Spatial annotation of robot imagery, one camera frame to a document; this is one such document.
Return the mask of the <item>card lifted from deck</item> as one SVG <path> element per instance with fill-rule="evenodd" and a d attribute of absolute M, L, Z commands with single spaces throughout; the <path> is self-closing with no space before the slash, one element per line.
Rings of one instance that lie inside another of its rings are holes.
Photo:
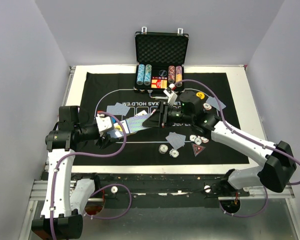
<path fill-rule="evenodd" d="M 126 124 L 129 130 L 130 134 L 134 134 L 138 131 L 143 131 L 146 129 L 149 129 L 150 127 L 143 126 L 144 121 L 146 121 L 151 115 L 145 114 L 145 115 L 138 115 L 134 117 L 127 118 Z"/>

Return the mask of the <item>ten of clubs card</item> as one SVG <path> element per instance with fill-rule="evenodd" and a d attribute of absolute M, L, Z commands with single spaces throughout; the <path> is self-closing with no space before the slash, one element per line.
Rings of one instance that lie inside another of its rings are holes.
<path fill-rule="evenodd" d="M 138 112 L 135 116 L 136 117 L 142 117 L 142 116 L 146 116 L 147 114 L 148 114 L 147 111 L 142 110 L 142 111 Z"/>

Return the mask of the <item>blue white chip stack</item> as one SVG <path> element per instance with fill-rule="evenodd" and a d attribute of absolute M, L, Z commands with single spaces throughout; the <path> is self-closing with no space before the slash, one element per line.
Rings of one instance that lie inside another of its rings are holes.
<path fill-rule="evenodd" d="M 179 156 L 179 151 L 172 148 L 170 151 L 169 151 L 169 156 L 172 157 L 172 158 L 177 158 Z"/>

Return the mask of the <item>triangular dealer button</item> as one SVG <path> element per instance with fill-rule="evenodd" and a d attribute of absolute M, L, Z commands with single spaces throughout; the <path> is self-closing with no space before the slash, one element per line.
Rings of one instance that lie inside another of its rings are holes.
<path fill-rule="evenodd" d="M 191 146 L 195 157 L 198 156 L 203 150 L 205 150 L 205 147 L 202 145 L 192 143 Z"/>

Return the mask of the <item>yellow round blind button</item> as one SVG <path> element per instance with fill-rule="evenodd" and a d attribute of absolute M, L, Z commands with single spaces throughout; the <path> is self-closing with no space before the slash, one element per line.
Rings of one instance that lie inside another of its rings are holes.
<path fill-rule="evenodd" d="M 201 100 L 205 98 L 205 94 L 203 92 L 197 92 L 196 96 L 199 97 Z"/>

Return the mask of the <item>blue backed card deck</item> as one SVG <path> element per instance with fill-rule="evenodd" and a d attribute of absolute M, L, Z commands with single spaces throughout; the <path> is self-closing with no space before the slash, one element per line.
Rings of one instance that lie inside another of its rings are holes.
<path fill-rule="evenodd" d="M 142 126 L 141 121 L 137 117 L 127 118 L 125 121 L 130 134 L 138 132 Z"/>

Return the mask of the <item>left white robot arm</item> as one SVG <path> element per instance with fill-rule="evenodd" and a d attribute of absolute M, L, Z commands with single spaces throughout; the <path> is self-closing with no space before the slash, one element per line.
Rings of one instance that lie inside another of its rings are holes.
<path fill-rule="evenodd" d="M 80 238 L 83 212 L 89 197 L 100 194 L 101 185 L 95 175 L 77 180 L 71 191 L 71 175 L 79 143 L 95 141 L 102 146 L 110 141 L 106 132 L 114 129 L 116 118 L 99 112 L 91 124 L 79 120 L 79 106 L 61 106 L 59 120 L 45 138 L 48 151 L 48 181 L 40 218 L 31 230 L 42 240 Z"/>

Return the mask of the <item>red white chip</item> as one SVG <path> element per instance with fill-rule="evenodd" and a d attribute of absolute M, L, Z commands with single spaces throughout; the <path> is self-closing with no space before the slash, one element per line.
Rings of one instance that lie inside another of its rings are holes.
<path fill-rule="evenodd" d="M 211 110 L 212 109 L 212 106 L 209 104 L 209 103 L 204 103 L 203 104 L 203 108 L 207 111 Z"/>

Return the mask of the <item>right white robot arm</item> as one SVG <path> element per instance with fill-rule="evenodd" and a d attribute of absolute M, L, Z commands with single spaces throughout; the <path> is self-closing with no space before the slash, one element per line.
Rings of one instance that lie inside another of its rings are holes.
<path fill-rule="evenodd" d="M 180 108 L 173 106 L 178 97 L 173 91 L 165 91 L 167 101 L 158 107 L 144 122 L 144 127 L 170 127 L 173 124 L 189 124 L 196 133 L 214 142 L 226 145 L 256 162 L 255 167 L 230 169 L 216 185 L 216 191 L 231 196 L 245 187 L 264 186 L 281 193 L 296 171 L 291 146 L 280 141 L 274 143 L 250 135 L 205 109 L 206 103 L 193 91 L 179 95 Z"/>

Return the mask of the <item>grey white chip stack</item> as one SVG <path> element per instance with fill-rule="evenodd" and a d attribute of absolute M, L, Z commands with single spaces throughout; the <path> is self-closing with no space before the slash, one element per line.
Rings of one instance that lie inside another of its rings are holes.
<path fill-rule="evenodd" d="M 169 150 L 169 147 L 166 144 L 161 144 L 158 148 L 160 154 L 165 154 Z"/>

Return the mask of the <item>playing card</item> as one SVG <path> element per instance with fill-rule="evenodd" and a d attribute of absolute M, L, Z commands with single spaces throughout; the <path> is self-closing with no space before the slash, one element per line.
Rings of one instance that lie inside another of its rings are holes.
<path fill-rule="evenodd" d="M 184 145 L 183 136 L 175 132 L 170 132 L 165 139 L 174 149 L 178 149 Z"/>

